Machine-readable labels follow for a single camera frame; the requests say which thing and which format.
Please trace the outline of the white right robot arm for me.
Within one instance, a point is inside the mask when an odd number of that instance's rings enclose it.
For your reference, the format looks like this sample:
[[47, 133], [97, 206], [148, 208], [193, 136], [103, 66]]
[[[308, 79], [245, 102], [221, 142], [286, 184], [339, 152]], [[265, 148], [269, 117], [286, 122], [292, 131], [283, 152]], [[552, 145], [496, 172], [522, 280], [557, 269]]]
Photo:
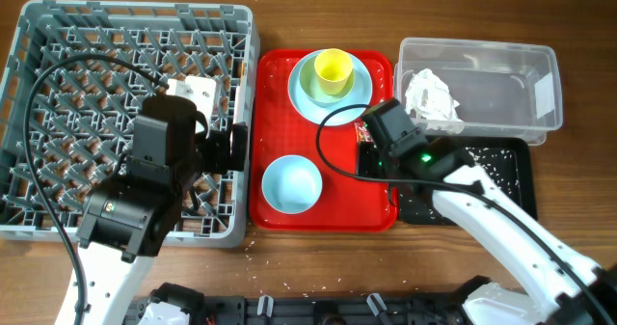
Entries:
[[412, 187], [475, 238], [521, 285], [470, 282], [461, 308], [473, 324], [613, 324], [616, 274], [560, 241], [492, 181], [466, 147], [428, 140], [398, 100], [362, 121], [388, 180]]

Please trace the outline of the light blue food bowl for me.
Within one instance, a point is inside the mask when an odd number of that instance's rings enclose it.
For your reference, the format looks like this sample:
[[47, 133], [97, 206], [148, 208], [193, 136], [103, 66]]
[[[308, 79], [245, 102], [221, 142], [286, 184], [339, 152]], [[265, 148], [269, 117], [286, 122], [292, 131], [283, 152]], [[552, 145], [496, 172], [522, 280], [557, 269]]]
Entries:
[[276, 211], [295, 215], [318, 202], [323, 180], [316, 165], [301, 155], [281, 156], [268, 165], [261, 181], [265, 201]]

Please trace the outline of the white napkin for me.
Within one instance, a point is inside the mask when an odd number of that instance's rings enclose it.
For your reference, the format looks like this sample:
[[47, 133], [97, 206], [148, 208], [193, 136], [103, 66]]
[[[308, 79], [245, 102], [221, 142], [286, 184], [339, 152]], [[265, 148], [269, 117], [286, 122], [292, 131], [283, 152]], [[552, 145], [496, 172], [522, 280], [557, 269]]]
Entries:
[[416, 113], [426, 121], [428, 130], [440, 130], [447, 134], [460, 134], [464, 127], [456, 109], [455, 100], [448, 86], [429, 68], [415, 73], [405, 92], [405, 111]]

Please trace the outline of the white plastic fork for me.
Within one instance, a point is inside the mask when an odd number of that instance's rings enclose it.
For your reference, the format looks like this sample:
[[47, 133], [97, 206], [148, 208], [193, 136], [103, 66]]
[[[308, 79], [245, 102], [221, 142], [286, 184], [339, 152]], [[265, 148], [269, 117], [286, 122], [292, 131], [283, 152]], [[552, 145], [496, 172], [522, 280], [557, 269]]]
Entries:
[[245, 98], [242, 92], [242, 86], [238, 86], [234, 97], [233, 123], [241, 123], [243, 121], [244, 104]]

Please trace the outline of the red snack wrapper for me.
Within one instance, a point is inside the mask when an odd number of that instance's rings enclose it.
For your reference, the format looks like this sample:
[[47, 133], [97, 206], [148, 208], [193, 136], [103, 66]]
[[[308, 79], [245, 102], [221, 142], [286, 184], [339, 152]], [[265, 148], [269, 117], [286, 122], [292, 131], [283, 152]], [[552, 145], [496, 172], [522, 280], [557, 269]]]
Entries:
[[354, 123], [356, 140], [358, 143], [372, 143], [372, 137], [366, 127], [364, 122], [355, 122]]

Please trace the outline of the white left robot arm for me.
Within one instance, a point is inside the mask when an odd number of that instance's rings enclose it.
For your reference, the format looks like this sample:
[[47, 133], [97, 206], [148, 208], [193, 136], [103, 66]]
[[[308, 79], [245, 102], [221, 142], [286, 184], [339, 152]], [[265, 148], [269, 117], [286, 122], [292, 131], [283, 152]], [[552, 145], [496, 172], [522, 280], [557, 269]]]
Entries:
[[230, 131], [209, 120], [222, 84], [189, 75], [171, 79], [166, 92], [146, 98], [133, 121], [129, 150], [110, 175], [88, 194], [77, 230], [79, 268], [71, 275], [56, 319], [66, 324], [120, 324], [158, 256], [164, 240], [186, 212], [205, 173], [224, 175], [245, 168], [249, 131]]

